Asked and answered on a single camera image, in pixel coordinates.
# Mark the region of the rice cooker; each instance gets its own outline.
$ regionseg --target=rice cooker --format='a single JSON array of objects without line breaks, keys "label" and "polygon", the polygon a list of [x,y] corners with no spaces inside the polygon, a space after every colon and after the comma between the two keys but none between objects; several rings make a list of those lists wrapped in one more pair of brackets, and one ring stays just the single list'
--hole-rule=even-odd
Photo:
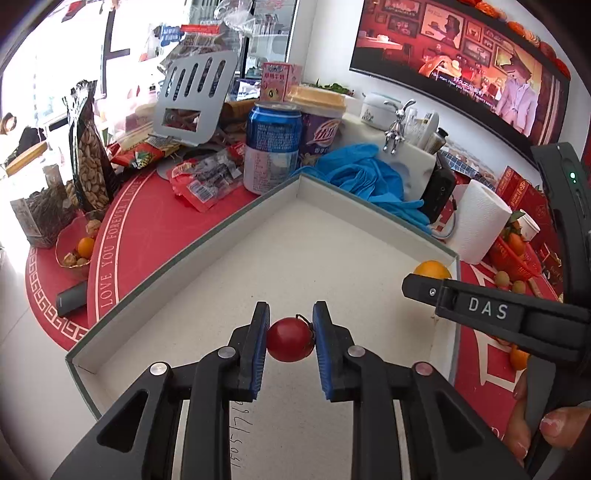
[{"label": "rice cooker", "polygon": [[400,100],[372,92],[363,100],[361,121],[382,131],[389,130],[396,120],[396,110],[399,108],[402,108]]}]

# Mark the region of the human hand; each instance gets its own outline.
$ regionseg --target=human hand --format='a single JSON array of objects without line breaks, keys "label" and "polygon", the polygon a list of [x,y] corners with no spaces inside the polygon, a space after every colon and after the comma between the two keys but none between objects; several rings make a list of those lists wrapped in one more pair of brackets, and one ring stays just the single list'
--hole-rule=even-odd
[{"label": "human hand", "polygon": [[[521,375],[513,392],[517,400],[507,424],[503,443],[515,455],[521,465],[531,445],[531,432],[525,422],[527,404],[526,375]],[[583,431],[591,408],[559,408],[548,413],[540,422],[540,432],[552,447],[570,449]]]}]

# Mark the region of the blue aluminum can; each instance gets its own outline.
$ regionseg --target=blue aluminum can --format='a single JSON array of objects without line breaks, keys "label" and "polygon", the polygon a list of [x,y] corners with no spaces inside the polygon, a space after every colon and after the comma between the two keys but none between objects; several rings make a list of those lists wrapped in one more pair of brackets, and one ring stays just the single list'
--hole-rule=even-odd
[{"label": "blue aluminum can", "polygon": [[256,194],[277,187],[296,170],[301,112],[289,103],[256,103],[246,124],[244,186]]}]

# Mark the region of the man in pink suit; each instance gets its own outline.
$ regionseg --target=man in pink suit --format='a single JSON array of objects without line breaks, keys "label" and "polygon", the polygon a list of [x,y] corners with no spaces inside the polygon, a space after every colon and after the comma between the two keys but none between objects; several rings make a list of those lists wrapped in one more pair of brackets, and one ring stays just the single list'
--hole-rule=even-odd
[{"label": "man in pink suit", "polygon": [[538,94],[528,83],[531,72],[514,53],[511,63],[501,67],[507,73],[505,89],[496,106],[496,114],[513,125],[519,133],[529,137],[534,126]]}]

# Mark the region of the white tray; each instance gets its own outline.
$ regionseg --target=white tray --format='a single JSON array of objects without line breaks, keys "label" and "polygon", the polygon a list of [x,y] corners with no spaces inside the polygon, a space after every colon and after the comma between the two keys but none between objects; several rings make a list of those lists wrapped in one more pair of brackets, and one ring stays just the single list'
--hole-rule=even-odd
[{"label": "white tray", "polygon": [[[302,175],[163,265],[66,361],[98,417],[153,362],[176,367],[227,345],[258,300],[269,303],[271,323],[296,313],[311,320],[314,303],[325,300],[333,322],[349,328],[358,345],[392,363],[429,361],[450,378],[459,330],[401,291],[403,278],[424,260],[439,260],[459,276],[456,254],[443,244]],[[233,406],[240,410],[230,418],[237,426],[233,478],[350,476],[352,405],[324,399],[315,352],[295,364],[267,356],[258,400]],[[183,430],[181,424],[180,440]]]}]

